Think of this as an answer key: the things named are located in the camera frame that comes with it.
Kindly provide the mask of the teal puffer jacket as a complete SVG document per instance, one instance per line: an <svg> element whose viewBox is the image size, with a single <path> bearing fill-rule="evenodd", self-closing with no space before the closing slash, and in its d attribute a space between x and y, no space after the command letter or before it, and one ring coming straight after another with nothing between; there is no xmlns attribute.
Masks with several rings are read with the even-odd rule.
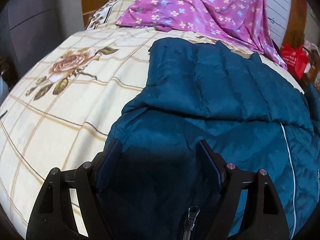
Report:
<svg viewBox="0 0 320 240"><path fill-rule="evenodd" d="M99 192L110 239L177 239L191 206L195 237L206 235L219 194L196 156L202 139L226 162L269 173L295 236L319 198L315 87L302 93L258 54L245 59L221 42L163 38L149 53L146 87L107 137L121 143Z"/></svg>

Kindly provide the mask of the cream floral bed sheet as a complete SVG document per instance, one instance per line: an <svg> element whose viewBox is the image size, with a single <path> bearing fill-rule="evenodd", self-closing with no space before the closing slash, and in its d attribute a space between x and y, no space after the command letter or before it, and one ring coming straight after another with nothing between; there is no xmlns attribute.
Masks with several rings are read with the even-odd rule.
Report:
<svg viewBox="0 0 320 240"><path fill-rule="evenodd" d="M124 105L146 84L153 42L216 42L186 22L169 32L118 27L134 1L101 7L85 31L35 64L1 105L1 206L20 237L48 171L73 168L103 148Z"/></svg>

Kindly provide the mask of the red shopping bag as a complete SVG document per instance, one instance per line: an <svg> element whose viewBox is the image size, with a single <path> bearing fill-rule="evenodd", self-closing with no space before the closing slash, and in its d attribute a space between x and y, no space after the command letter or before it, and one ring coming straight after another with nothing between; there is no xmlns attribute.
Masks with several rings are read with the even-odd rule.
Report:
<svg viewBox="0 0 320 240"><path fill-rule="evenodd" d="M296 80L300 80L309 62L309 58L303 50L303 45L294 49L290 45L284 44L280 50L280 56L287 65L287 71Z"/></svg>

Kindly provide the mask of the grey cabinet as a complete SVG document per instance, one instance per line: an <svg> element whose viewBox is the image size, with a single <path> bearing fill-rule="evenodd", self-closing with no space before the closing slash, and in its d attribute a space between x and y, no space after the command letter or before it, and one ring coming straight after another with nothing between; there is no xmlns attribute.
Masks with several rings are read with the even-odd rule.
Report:
<svg viewBox="0 0 320 240"><path fill-rule="evenodd" d="M83 30L81 0L9 0L1 11L1 55L21 78L65 39Z"/></svg>

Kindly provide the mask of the purple floral cloth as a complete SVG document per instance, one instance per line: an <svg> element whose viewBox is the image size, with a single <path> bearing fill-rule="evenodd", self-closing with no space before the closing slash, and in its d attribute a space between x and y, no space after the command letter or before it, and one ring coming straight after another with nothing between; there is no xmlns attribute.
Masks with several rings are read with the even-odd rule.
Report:
<svg viewBox="0 0 320 240"><path fill-rule="evenodd" d="M116 24L201 33L261 53L287 68L270 37L266 0L136 0Z"/></svg>

